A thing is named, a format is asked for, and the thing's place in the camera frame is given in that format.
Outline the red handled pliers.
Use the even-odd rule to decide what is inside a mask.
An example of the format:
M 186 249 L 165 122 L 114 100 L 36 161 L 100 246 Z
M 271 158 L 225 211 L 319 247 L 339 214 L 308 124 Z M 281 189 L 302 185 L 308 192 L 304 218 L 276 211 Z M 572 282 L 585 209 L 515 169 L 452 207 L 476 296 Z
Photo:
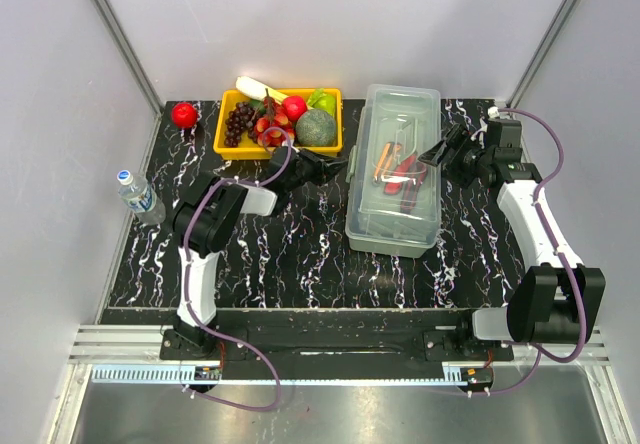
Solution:
M 383 179 L 386 195 L 397 195 L 403 189 L 410 179 L 410 168 L 415 162 L 417 162 L 417 155 L 413 153 L 389 172 Z

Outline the orange handled tool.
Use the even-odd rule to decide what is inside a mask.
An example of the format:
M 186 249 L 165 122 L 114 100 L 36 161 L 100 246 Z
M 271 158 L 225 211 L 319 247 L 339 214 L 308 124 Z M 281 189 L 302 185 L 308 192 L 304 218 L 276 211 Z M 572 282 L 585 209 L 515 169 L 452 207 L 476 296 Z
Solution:
M 397 142 L 387 142 L 383 146 L 373 172 L 372 182 L 374 185 L 380 185 L 383 182 L 401 150 L 402 145 Z

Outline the clear plastic tool box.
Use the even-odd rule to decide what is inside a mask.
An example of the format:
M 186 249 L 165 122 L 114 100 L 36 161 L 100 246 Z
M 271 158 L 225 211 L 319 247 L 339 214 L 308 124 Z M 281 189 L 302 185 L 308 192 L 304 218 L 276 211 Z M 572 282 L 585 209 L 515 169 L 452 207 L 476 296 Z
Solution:
M 349 156 L 351 249 L 419 258 L 441 227 L 440 171 L 419 160 L 441 138 L 440 93 L 373 84 Z

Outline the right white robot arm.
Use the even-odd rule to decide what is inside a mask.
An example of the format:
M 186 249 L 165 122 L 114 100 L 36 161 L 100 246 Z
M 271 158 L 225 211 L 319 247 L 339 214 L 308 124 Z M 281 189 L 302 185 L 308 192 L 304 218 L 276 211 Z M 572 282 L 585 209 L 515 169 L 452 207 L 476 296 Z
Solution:
M 457 352 L 469 360 L 486 353 L 491 341 L 572 345 L 566 361 L 588 342 L 605 290 L 603 272 L 586 266 L 571 249 L 545 195 L 547 179 L 522 159 L 522 125 L 494 117 L 484 136 L 473 137 L 462 124 L 420 156 L 463 188 L 480 182 L 495 198 L 522 254 L 525 274 L 504 308 L 473 312 L 471 325 L 459 330 Z

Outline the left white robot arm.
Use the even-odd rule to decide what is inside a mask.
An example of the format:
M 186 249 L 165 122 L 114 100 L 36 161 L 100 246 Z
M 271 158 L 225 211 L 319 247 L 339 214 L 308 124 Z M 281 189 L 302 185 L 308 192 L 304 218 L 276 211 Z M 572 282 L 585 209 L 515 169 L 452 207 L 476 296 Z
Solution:
M 344 158 L 283 146 L 275 150 L 256 181 L 203 172 L 185 191 L 169 220 L 181 264 L 181 296 L 173 331 L 193 358 L 209 357 L 217 345 L 216 334 L 207 328 L 217 313 L 217 264 L 239 217 L 275 216 L 294 190 L 307 183 L 325 185 L 347 164 Z

